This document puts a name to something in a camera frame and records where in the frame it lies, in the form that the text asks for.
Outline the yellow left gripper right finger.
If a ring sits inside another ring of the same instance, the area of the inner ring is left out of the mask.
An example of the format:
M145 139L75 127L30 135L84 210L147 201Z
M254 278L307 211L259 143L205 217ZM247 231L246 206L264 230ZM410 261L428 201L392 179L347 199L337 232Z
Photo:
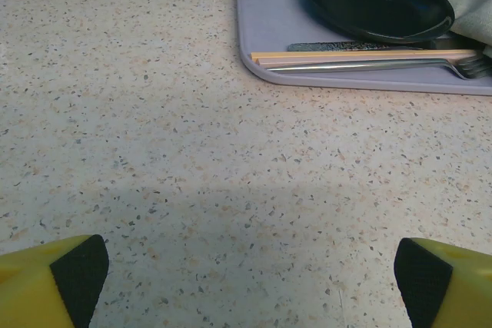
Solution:
M405 237L394 275L412 328L492 328L492 255Z

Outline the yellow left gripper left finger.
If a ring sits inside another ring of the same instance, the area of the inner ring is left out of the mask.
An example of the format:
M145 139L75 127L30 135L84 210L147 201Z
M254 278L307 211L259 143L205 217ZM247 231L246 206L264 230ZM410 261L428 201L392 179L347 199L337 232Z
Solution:
M0 255L0 328L89 328L108 267L99 234Z

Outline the silver metal fork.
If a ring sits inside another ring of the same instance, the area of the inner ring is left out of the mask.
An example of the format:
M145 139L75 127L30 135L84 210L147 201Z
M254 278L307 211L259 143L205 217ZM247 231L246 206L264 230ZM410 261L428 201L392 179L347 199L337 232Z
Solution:
M447 68L457 77L473 80L492 77L492 59L487 56L473 56L456 61L444 58L382 59L367 61L330 61L309 65L290 65L269 68L277 73L331 73L352 71L386 71L412 68Z

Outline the black round plate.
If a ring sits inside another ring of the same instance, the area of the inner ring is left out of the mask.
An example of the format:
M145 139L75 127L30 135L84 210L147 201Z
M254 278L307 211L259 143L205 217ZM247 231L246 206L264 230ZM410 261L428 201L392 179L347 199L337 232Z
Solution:
M448 0L304 0L307 9L333 31L357 40L388 44L430 41L455 21Z

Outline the lavender plastic tray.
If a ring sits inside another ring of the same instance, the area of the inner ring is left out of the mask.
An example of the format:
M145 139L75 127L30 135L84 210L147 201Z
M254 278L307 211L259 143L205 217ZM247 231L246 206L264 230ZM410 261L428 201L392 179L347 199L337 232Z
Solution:
M464 80L446 68L356 71L327 74L277 74L251 59L253 52L284 52L293 43L343 41L304 6L303 0L237 0L241 60L272 84L492 96L492 77Z

